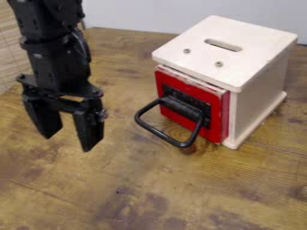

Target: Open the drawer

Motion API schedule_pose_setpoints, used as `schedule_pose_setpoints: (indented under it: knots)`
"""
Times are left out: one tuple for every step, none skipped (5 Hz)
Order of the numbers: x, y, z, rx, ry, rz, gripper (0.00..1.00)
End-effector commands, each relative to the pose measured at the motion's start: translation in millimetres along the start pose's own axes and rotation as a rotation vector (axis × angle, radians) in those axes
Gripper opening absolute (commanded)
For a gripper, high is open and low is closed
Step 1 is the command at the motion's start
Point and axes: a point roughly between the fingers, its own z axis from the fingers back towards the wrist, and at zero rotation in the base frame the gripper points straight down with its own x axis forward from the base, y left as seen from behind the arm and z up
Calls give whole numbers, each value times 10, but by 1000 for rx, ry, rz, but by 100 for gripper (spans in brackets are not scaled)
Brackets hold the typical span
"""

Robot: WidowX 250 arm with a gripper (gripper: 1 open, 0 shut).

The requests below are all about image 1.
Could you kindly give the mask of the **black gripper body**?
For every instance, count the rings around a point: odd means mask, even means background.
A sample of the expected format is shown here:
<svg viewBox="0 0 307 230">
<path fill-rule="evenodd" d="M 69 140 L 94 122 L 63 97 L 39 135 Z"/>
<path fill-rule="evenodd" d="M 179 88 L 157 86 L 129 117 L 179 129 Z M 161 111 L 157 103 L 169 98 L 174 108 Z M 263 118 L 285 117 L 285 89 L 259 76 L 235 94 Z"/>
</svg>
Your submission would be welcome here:
<svg viewBox="0 0 307 230">
<path fill-rule="evenodd" d="M 46 39 L 23 36 L 31 75 L 22 75 L 23 102 L 29 113 L 102 113 L 102 89 L 90 82 L 91 54 L 79 29 Z"/>
</svg>

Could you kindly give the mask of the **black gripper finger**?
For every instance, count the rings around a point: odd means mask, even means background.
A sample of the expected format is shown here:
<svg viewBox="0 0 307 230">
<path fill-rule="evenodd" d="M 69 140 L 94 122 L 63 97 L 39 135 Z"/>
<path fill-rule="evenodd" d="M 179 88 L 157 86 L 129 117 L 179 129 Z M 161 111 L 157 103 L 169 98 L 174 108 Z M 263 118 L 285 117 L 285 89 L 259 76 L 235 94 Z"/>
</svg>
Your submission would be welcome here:
<svg viewBox="0 0 307 230">
<path fill-rule="evenodd" d="M 51 138 L 63 128 L 59 111 L 55 111 L 42 98 L 31 97 L 29 95 L 23 95 L 23 104 L 41 134 L 46 138 Z"/>
<path fill-rule="evenodd" d="M 105 138 L 105 119 L 106 110 L 74 113 L 77 133 L 85 152 L 89 152 Z"/>
</svg>

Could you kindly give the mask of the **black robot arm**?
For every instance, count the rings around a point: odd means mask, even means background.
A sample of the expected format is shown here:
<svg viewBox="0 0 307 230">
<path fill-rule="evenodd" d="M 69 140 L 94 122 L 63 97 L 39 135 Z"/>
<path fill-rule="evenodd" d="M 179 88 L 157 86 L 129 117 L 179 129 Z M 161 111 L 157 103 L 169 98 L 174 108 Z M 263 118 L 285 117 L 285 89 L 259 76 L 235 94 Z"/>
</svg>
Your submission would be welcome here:
<svg viewBox="0 0 307 230">
<path fill-rule="evenodd" d="M 61 114 L 70 113 L 83 150 L 103 140 L 106 110 L 103 90 L 89 80 L 91 54 L 78 24 L 83 0 L 7 0 L 21 29 L 33 73 L 19 75 L 23 103 L 42 135 L 63 128 Z"/>
</svg>

